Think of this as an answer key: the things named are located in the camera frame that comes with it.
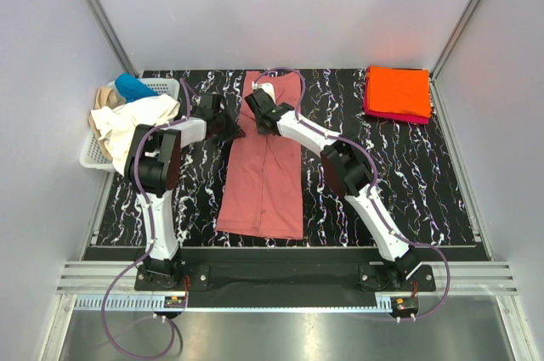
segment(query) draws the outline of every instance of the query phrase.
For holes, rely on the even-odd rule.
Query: stack of folded clothes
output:
[[[420,125],[431,117],[427,70],[371,66],[366,76],[365,113]]]

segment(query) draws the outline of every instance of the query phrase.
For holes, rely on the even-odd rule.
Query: pink garment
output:
[[[368,91],[365,91],[365,98],[363,99],[363,107],[365,114],[375,117],[384,117],[386,119],[394,119],[396,121],[407,121],[409,123],[416,123],[417,125],[427,125],[428,117],[424,116],[415,116],[415,115],[404,115],[402,113],[385,113],[385,112],[375,112],[368,109]]]
[[[252,92],[257,71],[248,71],[244,94]],[[300,97],[296,74],[263,77],[274,85],[275,102],[295,105]],[[303,194],[300,144],[280,136],[257,133],[255,116],[242,100],[238,124],[246,136],[230,150],[217,231],[300,240],[303,238]]]

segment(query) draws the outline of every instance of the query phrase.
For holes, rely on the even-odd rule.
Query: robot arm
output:
[[[215,93],[204,93],[192,110],[189,120],[168,129],[158,130],[145,142],[144,153],[139,158],[139,180],[150,198],[155,223],[155,244],[144,261],[147,271],[164,276],[173,275],[174,257],[179,246],[173,229],[172,192],[179,182],[181,149],[189,144],[214,137],[230,141],[245,136],[234,119],[224,108],[224,97]],[[125,177],[135,185],[134,159],[144,135],[152,126],[138,125],[128,151]],[[145,207],[144,196],[137,193],[140,206]],[[147,209],[143,210],[145,233],[148,235],[146,249],[151,240],[151,222]]]
[[[382,258],[393,264],[401,280],[409,279],[421,266],[413,250],[393,234],[378,216],[370,198],[376,204],[388,226],[398,235],[402,233],[377,194],[376,189],[367,195],[372,180],[371,168],[366,158],[349,144],[334,139],[340,133],[315,125],[308,119],[295,116],[289,104],[276,105],[261,88],[253,90],[246,102],[255,114],[258,130],[290,138],[319,155],[325,170],[325,180],[332,191],[344,197],[362,217],[376,241]]]

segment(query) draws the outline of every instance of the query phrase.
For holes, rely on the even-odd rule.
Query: white laundry basket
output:
[[[159,94],[165,93],[176,100],[178,99],[179,82],[175,79],[143,78],[140,81]],[[110,82],[106,86],[117,90],[114,82]],[[86,168],[96,168],[98,170],[106,170],[107,172],[116,171],[111,161],[107,160],[102,151],[100,151],[99,142],[94,138],[93,131],[90,128],[88,129],[87,140],[83,146],[82,153],[79,156],[79,162]]]

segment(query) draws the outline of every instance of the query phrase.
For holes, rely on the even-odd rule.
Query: white wall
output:
[[[135,67],[431,68],[468,0],[101,0]]]
[[[33,359],[101,175],[78,164],[94,92],[122,72],[84,0],[0,0],[0,358]]]
[[[544,0],[484,0],[439,76],[497,259],[544,354]]]

